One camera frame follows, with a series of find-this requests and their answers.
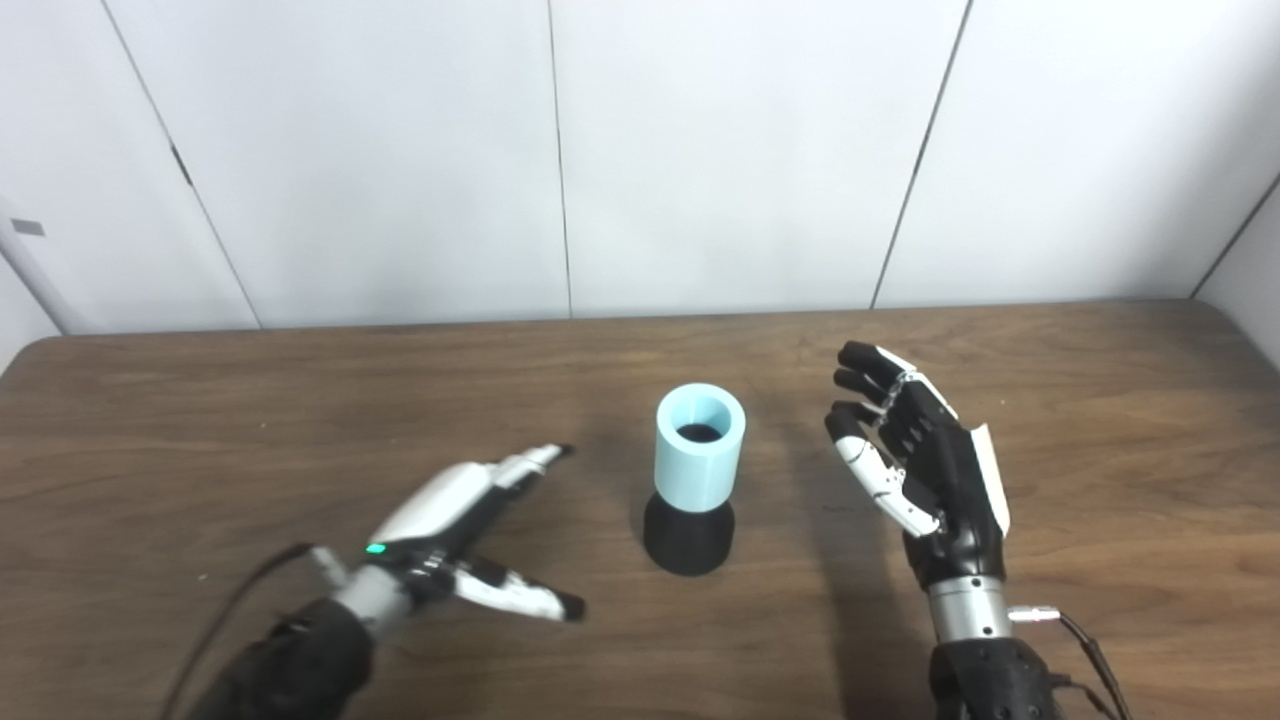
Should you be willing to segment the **white and black right hand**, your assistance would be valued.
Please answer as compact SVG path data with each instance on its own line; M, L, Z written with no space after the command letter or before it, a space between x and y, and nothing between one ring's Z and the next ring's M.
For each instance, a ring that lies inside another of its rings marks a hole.
M923 589L959 578L1006 580L1011 524L989 428L966 428L918 368L877 345L849 341L837 355L836 401L824 424L873 503L902 530Z

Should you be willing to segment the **white and black left hand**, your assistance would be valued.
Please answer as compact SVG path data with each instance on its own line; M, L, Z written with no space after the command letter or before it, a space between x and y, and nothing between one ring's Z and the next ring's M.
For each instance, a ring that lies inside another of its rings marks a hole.
M500 612L582 621L584 598L471 553L502 515L572 452L570 445L540 445L495 462L445 468L372 533L362 566L385 573L412 610L454 596Z

